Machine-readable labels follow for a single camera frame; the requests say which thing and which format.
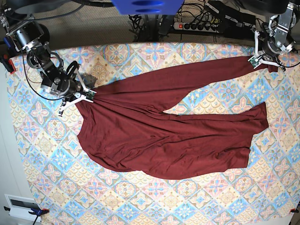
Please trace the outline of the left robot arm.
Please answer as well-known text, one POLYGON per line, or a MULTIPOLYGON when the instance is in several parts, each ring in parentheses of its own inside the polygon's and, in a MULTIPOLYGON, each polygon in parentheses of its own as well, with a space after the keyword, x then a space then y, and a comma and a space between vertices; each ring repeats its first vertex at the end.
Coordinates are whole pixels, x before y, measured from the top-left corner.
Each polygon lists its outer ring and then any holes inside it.
POLYGON ((295 41, 291 30, 300 19, 298 0, 237 0, 239 7, 269 18, 262 23, 262 32, 257 37, 261 46, 258 54, 265 60, 293 50, 295 41))

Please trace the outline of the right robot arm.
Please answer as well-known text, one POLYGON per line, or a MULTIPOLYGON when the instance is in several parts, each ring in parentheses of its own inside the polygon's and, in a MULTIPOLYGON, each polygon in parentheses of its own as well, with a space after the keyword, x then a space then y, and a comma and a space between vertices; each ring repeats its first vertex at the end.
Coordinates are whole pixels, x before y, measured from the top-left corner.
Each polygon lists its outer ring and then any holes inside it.
POLYGON ((54 100, 79 102, 90 90, 79 74, 79 63, 66 69, 63 59, 49 47, 50 33, 36 13, 45 13, 66 4, 65 0, 7 0, 0 6, 0 23, 6 31, 4 43, 12 53, 26 53, 28 65, 40 71, 41 89, 54 100))

